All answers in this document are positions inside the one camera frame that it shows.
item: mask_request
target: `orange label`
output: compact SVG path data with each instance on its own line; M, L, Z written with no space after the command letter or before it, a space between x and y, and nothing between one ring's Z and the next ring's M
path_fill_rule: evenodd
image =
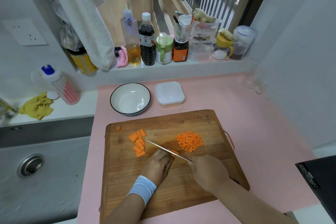
M174 48L174 51L173 51L173 61L175 61L175 62L185 61L187 59L187 53L188 53L187 49L176 50Z

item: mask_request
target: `black bowl rim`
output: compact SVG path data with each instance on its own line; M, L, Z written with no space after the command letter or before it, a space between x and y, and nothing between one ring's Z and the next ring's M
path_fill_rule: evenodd
M112 103L111 103L111 98L112 98L112 95L113 95L113 93L118 89L118 88L120 88L121 86L124 86L124 85L126 85L126 84L130 84L130 83L135 83L135 84L140 84L141 86L144 86L147 90L148 90L148 93L149 93L149 101L148 101L148 104L144 107L144 108L142 108L140 111L137 111L137 112L133 112L133 113L127 113L127 112L119 112L119 111L117 111L116 109L114 109L114 107L112 106ZM123 85L120 85L118 88L116 88L113 92L112 92L112 94L111 94L111 96L110 96L110 105L111 105L111 107L113 108L113 110L115 110L116 112L119 112L120 114L128 114L128 115L131 115L131 114L137 114L138 112L142 112L143 110L145 110L146 108L147 108L147 106L149 105L149 103L151 102L151 92L149 91L149 89L145 86L145 85L143 85L143 84L141 84L141 83L137 83L137 82L129 82L129 83L125 83L125 84L123 84Z

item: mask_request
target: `blue wristband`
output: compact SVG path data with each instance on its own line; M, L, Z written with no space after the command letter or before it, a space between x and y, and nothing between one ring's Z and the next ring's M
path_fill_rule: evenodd
M135 181L132 189L128 194L131 193L138 194L143 198L146 206L149 199L154 194L155 190L156 190L155 184L145 176L140 175L138 179Z

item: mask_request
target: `pink countertop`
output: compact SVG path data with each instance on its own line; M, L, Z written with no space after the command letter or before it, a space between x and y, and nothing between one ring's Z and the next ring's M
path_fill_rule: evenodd
M152 100L145 112L127 117L110 106L119 85L99 87L96 113L87 156L77 224L98 224L102 193L104 135L110 123L213 109L235 144L235 154L251 186L251 192L281 212L319 203L295 163L315 156L296 129L266 95L244 89L240 74L176 79L185 101L178 107L159 106L154 87L144 82ZM143 223L240 223L218 200L149 218Z

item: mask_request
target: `wooden cutting board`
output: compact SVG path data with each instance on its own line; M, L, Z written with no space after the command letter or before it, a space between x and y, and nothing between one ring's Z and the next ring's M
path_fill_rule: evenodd
M121 126L120 131L116 129L117 126ZM106 127L100 223L125 198L139 176L145 161L158 149L147 142L146 155L140 158L136 157L132 149L134 143L128 136L141 128L147 133L145 139L178 152L183 150L178 145L176 135L183 131L198 133L202 137L204 146L186 154L210 154L220 159L227 168L229 176L237 180L245 189L250 189L213 110L184 112L113 123ZM213 200L216 198L195 182L187 161L176 157L168 176L149 200L141 219Z

